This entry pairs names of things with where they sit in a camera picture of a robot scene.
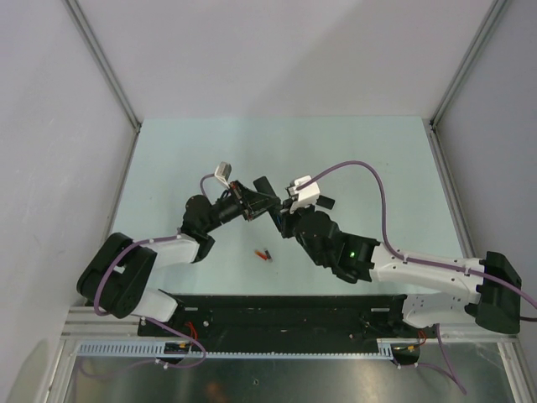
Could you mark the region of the black remote control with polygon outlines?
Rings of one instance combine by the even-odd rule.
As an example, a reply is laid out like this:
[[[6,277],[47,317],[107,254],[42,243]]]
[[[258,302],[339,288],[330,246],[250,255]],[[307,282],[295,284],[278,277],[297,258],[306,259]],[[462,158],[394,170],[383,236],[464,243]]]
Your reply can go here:
[[[270,184],[270,182],[269,182],[269,180],[268,180],[268,178],[266,176],[261,176],[261,177],[257,178],[253,182],[253,185],[254,185],[254,187],[255,187],[257,192],[269,196],[270,199],[279,199],[279,197],[274,192],[274,189],[271,186],[271,184]],[[277,223],[276,216],[279,216],[280,207],[273,214],[268,213],[269,216],[271,217],[272,221],[274,222],[274,225],[276,226],[276,228],[277,228],[277,230],[279,232],[281,232],[282,224],[280,225],[280,224]]]

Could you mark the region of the black battery cover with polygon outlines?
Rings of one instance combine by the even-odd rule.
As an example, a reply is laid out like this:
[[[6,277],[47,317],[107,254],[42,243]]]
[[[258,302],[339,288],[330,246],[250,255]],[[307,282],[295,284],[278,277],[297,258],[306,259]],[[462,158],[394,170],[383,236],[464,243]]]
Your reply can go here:
[[[327,210],[332,210],[333,207],[335,206],[335,202],[336,201],[330,197],[319,195],[315,204],[318,207],[325,208]]]

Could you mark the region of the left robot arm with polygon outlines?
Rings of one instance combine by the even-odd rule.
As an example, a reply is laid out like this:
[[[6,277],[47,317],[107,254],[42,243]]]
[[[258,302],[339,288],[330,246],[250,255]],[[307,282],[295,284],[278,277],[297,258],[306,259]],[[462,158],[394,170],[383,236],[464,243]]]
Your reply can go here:
[[[173,296],[148,287],[153,270],[202,261],[215,243],[210,232],[237,217],[252,221],[279,205],[280,199],[264,183],[254,191],[233,181],[215,202],[194,195],[185,204],[175,235],[137,242],[123,233],[109,235],[81,274],[76,291],[93,303],[98,316],[151,318],[174,336],[184,329],[185,314],[177,310]]]

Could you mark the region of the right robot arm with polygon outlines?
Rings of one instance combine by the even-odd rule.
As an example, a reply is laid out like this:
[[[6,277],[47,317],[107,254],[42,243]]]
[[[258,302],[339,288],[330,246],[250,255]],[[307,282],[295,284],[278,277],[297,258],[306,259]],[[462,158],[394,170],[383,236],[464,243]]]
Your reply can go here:
[[[387,315],[388,329],[397,337],[416,328],[468,320],[492,332],[520,331],[521,279],[503,254],[489,251],[483,259],[415,256],[374,238],[345,233],[314,207],[277,207],[270,216],[283,238],[294,238],[315,265],[340,280],[432,289],[428,296],[397,298],[398,309]]]

